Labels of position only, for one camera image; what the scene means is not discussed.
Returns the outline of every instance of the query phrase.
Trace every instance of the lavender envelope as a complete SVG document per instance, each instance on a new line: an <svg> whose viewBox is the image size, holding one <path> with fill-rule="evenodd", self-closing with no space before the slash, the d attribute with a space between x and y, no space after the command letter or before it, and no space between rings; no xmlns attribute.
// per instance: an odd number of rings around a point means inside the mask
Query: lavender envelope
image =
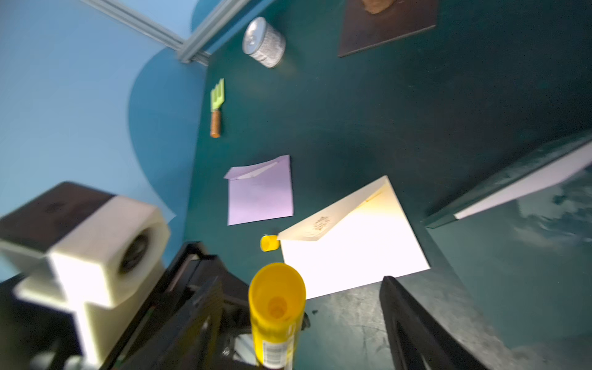
<svg viewBox="0 0 592 370"><path fill-rule="evenodd" d="M290 156L232 167L228 179L228 225L294 215Z"/></svg>

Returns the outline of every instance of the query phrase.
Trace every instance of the brown board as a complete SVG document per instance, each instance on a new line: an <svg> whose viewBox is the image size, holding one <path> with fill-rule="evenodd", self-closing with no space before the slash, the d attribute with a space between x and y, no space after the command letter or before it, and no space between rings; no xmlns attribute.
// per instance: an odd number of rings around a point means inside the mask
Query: brown board
<svg viewBox="0 0 592 370"><path fill-rule="evenodd" d="M338 56L360 52L436 26L439 0L395 0L378 14L347 0Z"/></svg>

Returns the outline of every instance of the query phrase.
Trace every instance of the white envelope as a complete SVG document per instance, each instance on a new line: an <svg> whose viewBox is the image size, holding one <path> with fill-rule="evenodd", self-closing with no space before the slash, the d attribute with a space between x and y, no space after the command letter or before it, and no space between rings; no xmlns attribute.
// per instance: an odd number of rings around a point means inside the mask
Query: white envelope
<svg viewBox="0 0 592 370"><path fill-rule="evenodd" d="M387 176L278 234L284 262L315 298L430 266Z"/></svg>

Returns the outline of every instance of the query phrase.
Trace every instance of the yellow bottle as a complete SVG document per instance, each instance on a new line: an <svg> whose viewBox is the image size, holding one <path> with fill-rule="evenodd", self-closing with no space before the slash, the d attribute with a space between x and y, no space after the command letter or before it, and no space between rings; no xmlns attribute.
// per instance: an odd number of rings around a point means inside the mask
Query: yellow bottle
<svg viewBox="0 0 592 370"><path fill-rule="evenodd" d="M249 308L257 360L269 369L292 369L306 287L285 263L272 263L255 275L249 287Z"/></svg>

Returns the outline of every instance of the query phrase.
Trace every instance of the yellow bottle cap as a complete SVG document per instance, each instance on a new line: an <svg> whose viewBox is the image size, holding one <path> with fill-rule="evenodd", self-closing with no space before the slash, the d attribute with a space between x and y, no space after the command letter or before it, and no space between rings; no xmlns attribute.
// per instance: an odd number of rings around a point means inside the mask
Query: yellow bottle cap
<svg viewBox="0 0 592 370"><path fill-rule="evenodd" d="M261 250L269 252L279 248L279 240L277 235L263 235L261 238Z"/></svg>

